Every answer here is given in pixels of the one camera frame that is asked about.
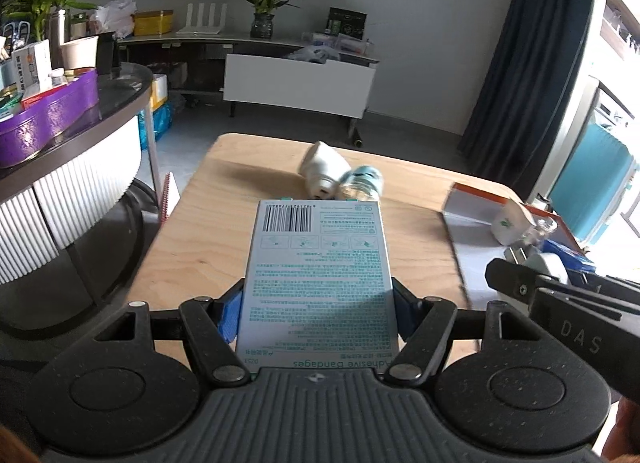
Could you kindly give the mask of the person's right hand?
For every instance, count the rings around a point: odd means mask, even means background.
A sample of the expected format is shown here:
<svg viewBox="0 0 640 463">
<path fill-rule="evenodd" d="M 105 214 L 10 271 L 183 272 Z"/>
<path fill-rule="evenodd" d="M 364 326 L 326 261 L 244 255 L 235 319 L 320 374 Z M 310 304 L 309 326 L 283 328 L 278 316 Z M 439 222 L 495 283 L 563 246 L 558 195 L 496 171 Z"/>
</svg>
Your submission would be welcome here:
<svg viewBox="0 0 640 463">
<path fill-rule="evenodd" d="M 609 462 L 639 461 L 639 406 L 620 399 L 615 425 L 608 434 L 601 457 Z"/>
</svg>

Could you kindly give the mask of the person's left hand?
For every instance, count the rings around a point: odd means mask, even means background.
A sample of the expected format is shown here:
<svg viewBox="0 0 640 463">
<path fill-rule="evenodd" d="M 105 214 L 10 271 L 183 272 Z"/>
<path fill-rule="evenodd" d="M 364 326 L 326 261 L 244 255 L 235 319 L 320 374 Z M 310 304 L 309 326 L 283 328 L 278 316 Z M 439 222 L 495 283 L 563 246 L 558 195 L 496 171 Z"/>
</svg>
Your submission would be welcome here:
<svg viewBox="0 0 640 463">
<path fill-rule="evenodd" d="M 38 457 L 6 427 L 0 426 L 0 463 L 39 463 Z"/>
</svg>

